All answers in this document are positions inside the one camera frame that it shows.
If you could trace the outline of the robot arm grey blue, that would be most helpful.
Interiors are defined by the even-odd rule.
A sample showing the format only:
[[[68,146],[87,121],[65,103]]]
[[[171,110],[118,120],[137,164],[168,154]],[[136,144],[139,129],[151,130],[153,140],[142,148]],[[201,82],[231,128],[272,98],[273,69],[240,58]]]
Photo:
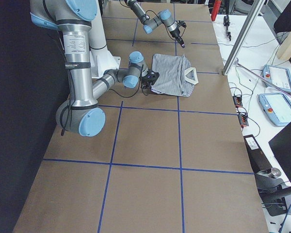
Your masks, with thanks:
[[[186,28],[186,23],[181,20],[175,20],[168,9],[164,9],[156,14],[152,10],[144,11],[136,0],[125,0],[125,4],[143,24],[143,30],[146,34],[151,34],[157,27],[164,25],[166,31],[170,34],[170,38],[177,41],[182,48],[185,48],[179,28]]]
[[[43,28],[57,30],[63,34],[60,46],[65,57],[70,97],[56,112],[57,124],[62,131],[92,137],[102,130],[105,113],[98,107],[97,99],[114,84],[134,88],[142,81],[158,78],[158,73],[149,69],[143,55],[134,51],[129,55],[126,70],[108,69],[102,77],[92,79],[94,67],[100,68],[107,55],[99,3],[96,0],[32,0],[30,2],[32,22]]]

